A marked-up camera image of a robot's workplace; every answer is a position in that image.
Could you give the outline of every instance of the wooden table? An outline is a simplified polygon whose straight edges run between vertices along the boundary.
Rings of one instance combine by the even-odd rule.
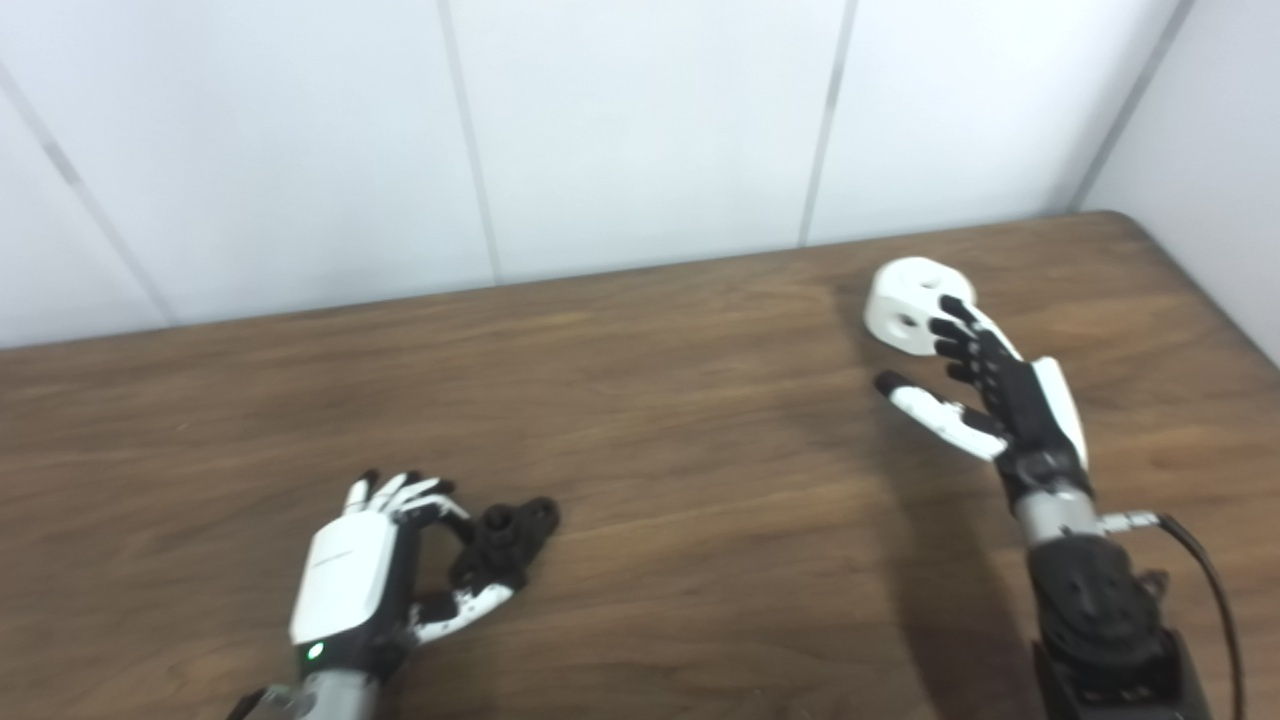
[[[422,650],[384,717],[1041,716],[993,473],[872,389],[887,366],[948,384],[861,328],[904,255],[1062,361],[1101,507],[1211,548],[1276,717],[1280,373],[1111,214],[0,354],[0,716],[221,719],[292,680],[307,542],[370,465],[564,512],[530,588]],[[1125,543],[1171,570],[1226,717],[1198,570]]]

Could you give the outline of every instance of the black cable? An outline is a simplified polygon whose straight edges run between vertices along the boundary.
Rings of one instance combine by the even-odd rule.
[[[248,717],[250,712],[257,707],[262,698],[266,696],[266,688],[259,688],[247,696],[242,697],[236,707],[232,708],[232,714],[227,716],[227,720],[244,720]]]
[[[1235,615],[1231,614],[1231,603],[1226,598],[1226,588],[1222,587],[1222,578],[1219,577],[1213,562],[1190,530],[1181,523],[1174,520],[1171,515],[1158,515],[1160,528],[1174,537],[1192,553],[1196,562],[1204,570],[1208,585],[1213,589],[1213,598],[1217,600],[1217,610],[1222,616],[1222,634],[1226,637],[1226,655],[1231,662],[1231,717],[1244,720],[1244,660],[1240,655],[1240,635],[1235,629]]]

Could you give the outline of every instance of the white wall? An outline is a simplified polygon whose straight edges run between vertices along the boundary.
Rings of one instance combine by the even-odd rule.
[[[1172,4],[4,0],[0,343],[1061,211]]]
[[[1280,4],[1197,3],[1087,209],[1147,228],[1280,364]]]

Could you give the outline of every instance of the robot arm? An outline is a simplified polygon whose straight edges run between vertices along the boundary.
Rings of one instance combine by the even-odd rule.
[[[342,514],[311,539],[289,624],[301,689],[246,696],[229,720],[260,702],[306,720],[369,720],[379,689],[415,647],[468,626],[525,587],[559,523],[548,498],[495,505],[475,521],[449,497],[448,480],[403,473],[370,496],[376,480],[374,470],[356,480]],[[463,547],[449,589],[420,598],[420,534],[435,524]]]
[[[1050,719],[1208,720],[1187,648],[1161,620],[1165,575],[1135,575],[1125,550],[1107,537],[1172,520],[1144,511],[1100,518],[1084,433],[1057,361],[1025,361],[964,300],[942,296],[938,306],[947,318],[929,322],[936,351],[952,361],[947,375],[978,392],[986,413],[893,372],[876,386],[942,439],[995,464],[1028,544],[1041,626],[1033,650]],[[1231,650],[1238,661],[1234,641]],[[1240,698],[1243,691],[1243,706]]]

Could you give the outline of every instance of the wall seam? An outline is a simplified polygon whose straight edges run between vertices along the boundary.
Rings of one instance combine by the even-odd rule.
[[[1151,54],[1147,55],[1147,61],[1142,65],[1142,72],[1139,72],[1138,77],[1133,81],[1129,94],[1125,96],[1124,102],[1116,111],[1115,120],[1111,122],[1111,127],[1107,128],[1106,136],[1102,137],[1102,142],[1098,145],[1097,152],[1093,154],[1093,160],[1089,161],[1089,167],[1084,170],[1084,176],[1080,178],[1080,184],[1076,186],[1075,193],[1071,195],[1071,200],[1066,204],[1068,213],[1080,211],[1080,208],[1084,205],[1085,196],[1088,196],[1089,191],[1093,190],[1093,184],[1098,181],[1098,176],[1102,174],[1102,169],[1111,159],[1111,152],[1115,151],[1125,128],[1129,127],[1129,122],[1133,119],[1134,113],[1137,113],[1138,105],[1142,102],[1142,97],[1147,94],[1147,88],[1151,86],[1152,79],[1155,79],[1156,73],[1160,70],[1160,65],[1164,64],[1165,56],[1169,54],[1169,49],[1174,44],[1174,38],[1178,37],[1183,24],[1187,22],[1187,15],[1190,14],[1194,5],[1196,0],[1179,0],[1174,12],[1170,13],[1169,22],[1165,23],[1165,28],[1161,31],[1160,38],[1156,41],[1155,47],[1151,49]]]
[[[471,164],[471,182],[475,186],[476,205],[480,210],[480,225],[484,231],[485,249],[489,252],[489,270],[494,284],[506,284],[502,274],[502,259],[498,254],[498,237],[493,229],[493,215],[489,211],[489,192],[480,165],[480,143],[476,140],[475,124],[471,122],[471,102],[467,99],[467,85],[462,76],[462,53],[458,50],[458,36],[453,27],[453,10],[449,0],[435,0],[440,13],[440,28],[444,33],[444,51],[449,63],[449,79],[453,82],[453,96],[458,104],[458,117],[462,122],[462,142],[467,147],[467,161]]]
[[[813,225],[813,211],[818,205],[818,188],[822,184],[822,169],[827,160],[827,147],[831,141],[831,126],[840,102],[840,86],[845,77],[845,61],[849,58],[849,42],[854,31],[854,13],[858,0],[845,0],[845,13],[840,18],[840,35],[836,36],[836,58],[831,63],[831,78],[827,82],[827,100],[822,109],[822,124],[818,127],[818,145],[813,152],[813,167],[809,172],[809,188],[805,192],[804,210],[800,215],[800,234],[796,247],[809,245],[809,229]]]
[[[124,236],[120,234],[119,229],[116,229],[115,223],[113,223],[110,217],[108,217],[106,210],[102,209],[97,197],[95,197],[93,192],[90,191],[84,179],[72,164],[70,158],[67,156],[67,152],[58,142],[58,138],[55,138],[49,131],[49,126],[45,124],[44,119],[36,111],[35,105],[32,105],[27,99],[27,95],[22,91],[22,87],[18,86],[18,81],[13,77],[3,60],[0,60],[0,94],[3,94],[9,102],[13,104],[14,109],[17,109],[23,124],[27,126],[27,129],[32,136],[35,136],[36,142],[38,142],[41,149],[45,151],[45,156],[72,188],[76,199],[84,208],[84,211],[88,213],[90,219],[95,225],[97,225],[102,237],[106,238],[106,242],[111,251],[115,252],[116,259],[119,259],[120,264],[124,265],[125,270],[128,270],[129,275],[133,278],[133,282],[138,284],[142,292],[147,296],[147,300],[150,300],[155,306],[156,313],[160,314],[165,325],[170,328],[179,325],[180,323],[178,322],[173,307],[170,307],[169,301],[165,300],[164,295],[160,292],[160,287],[154,279],[151,279],[151,275],[147,274],[146,268],[142,266],[142,261],[133,252],[133,249],[129,247]]]

